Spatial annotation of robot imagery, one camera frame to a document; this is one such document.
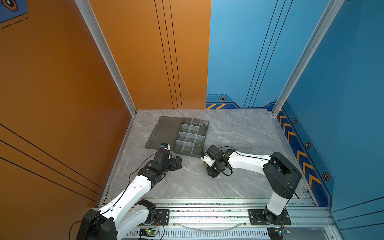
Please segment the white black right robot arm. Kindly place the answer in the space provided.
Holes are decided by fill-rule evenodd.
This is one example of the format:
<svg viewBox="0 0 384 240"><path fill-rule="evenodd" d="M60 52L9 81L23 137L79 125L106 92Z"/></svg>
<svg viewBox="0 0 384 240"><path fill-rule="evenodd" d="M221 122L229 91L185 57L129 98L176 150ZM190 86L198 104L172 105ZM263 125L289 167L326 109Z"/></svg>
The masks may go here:
<svg viewBox="0 0 384 240"><path fill-rule="evenodd" d="M228 149L223 152L212 145L201 155L201 160L207 165L206 170L212 178L224 173L228 168L243 169L266 176L273 193L262 211L250 211L251 223L262 225L290 225L291 220L286 205L296 195L296 188L302 179L302 174L283 154L274 152L271 155L247 155Z"/></svg>

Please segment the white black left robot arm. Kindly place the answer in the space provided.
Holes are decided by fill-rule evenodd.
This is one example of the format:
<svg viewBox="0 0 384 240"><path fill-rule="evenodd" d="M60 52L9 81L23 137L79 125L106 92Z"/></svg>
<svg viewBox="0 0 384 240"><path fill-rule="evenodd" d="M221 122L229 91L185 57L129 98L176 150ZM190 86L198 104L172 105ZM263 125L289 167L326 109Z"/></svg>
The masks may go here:
<svg viewBox="0 0 384 240"><path fill-rule="evenodd" d="M121 240L138 225L154 221L156 205L142 197L162 181L167 172L180 170L182 158L173 157L171 151L162 146L140 167L117 197L98 210L89 210L78 221L77 240Z"/></svg>

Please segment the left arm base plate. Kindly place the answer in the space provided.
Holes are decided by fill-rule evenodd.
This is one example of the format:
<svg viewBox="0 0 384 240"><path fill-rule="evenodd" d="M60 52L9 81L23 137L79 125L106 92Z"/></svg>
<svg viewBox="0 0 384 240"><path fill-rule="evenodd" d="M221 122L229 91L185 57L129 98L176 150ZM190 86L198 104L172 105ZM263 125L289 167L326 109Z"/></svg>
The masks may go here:
<svg viewBox="0 0 384 240"><path fill-rule="evenodd" d="M169 209L156 209L154 218L148 220L139 226L156 226L160 222L160 226L168 226L170 220L170 210Z"/></svg>

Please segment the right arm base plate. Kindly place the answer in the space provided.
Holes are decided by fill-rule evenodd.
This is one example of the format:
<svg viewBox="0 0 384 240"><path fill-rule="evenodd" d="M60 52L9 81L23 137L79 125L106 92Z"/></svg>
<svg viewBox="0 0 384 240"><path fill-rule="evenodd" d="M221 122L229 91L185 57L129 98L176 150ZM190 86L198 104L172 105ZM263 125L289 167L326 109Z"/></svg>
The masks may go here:
<svg viewBox="0 0 384 240"><path fill-rule="evenodd" d="M280 215L274 215L271 211L265 209L249 209L249 220L252 226L267 226L267 225L284 225L292 224L291 218L286 208L283 209Z"/></svg>

